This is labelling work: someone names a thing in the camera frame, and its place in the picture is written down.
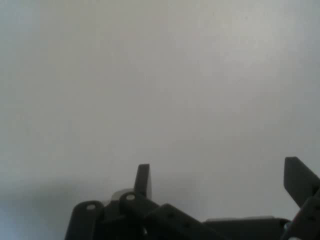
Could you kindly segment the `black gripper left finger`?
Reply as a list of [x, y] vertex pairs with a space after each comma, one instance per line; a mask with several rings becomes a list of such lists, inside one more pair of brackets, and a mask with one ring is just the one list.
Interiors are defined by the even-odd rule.
[[149, 164], [137, 168], [133, 189], [107, 205], [89, 200], [71, 213], [66, 240], [223, 240], [225, 236], [170, 204], [151, 200]]

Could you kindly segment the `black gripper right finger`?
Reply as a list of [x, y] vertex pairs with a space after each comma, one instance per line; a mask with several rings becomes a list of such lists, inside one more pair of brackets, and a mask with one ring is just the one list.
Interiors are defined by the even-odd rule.
[[299, 211], [286, 228], [283, 240], [320, 238], [320, 178], [298, 157], [284, 160], [283, 185]]

